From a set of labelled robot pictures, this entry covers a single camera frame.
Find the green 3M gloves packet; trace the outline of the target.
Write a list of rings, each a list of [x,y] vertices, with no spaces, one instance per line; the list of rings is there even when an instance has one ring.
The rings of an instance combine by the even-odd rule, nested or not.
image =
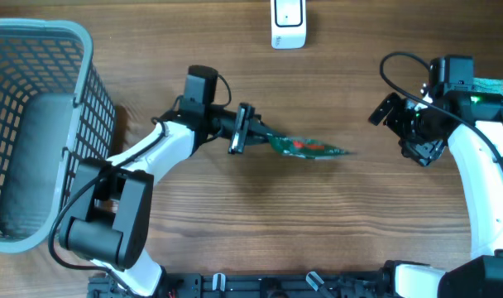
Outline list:
[[[282,156],[292,156],[302,159],[329,160],[340,156],[351,155],[351,152],[325,142],[304,137],[273,137],[269,143]]]

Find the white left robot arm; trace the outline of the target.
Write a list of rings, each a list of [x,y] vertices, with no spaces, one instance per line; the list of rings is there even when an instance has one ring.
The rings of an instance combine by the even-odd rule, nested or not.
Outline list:
[[[111,295],[167,297],[172,290],[164,268],[145,249],[154,186],[200,146],[219,137],[231,154],[267,143],[275,131],[246,103],[227,111],[214,103],[221,75],[191,65],[184,92],[154,130],[134,147],[106,161],[80,163],[74,193],[60,211],[50,240],[88,260],[90,271],[102,271],[113,284]]]

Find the mint green wipes packet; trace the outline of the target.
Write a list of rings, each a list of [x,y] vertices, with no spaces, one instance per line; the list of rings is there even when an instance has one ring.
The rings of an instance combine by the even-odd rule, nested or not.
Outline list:
[[[503,79],[474,78],[473,86],[477,92],[503,96]]]

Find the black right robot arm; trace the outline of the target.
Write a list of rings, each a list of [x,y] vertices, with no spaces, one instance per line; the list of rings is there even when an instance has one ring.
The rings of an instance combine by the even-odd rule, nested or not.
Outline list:
[[[448,272],[388,261],[376,290],[390,297],[503,297],[503,80],[478,79],[471,56],[424,62],[429,81],[415,96],[394,84],[368,118],[399,138],[401,154],[421,166],[449,150],[461,177],[471,259]]]

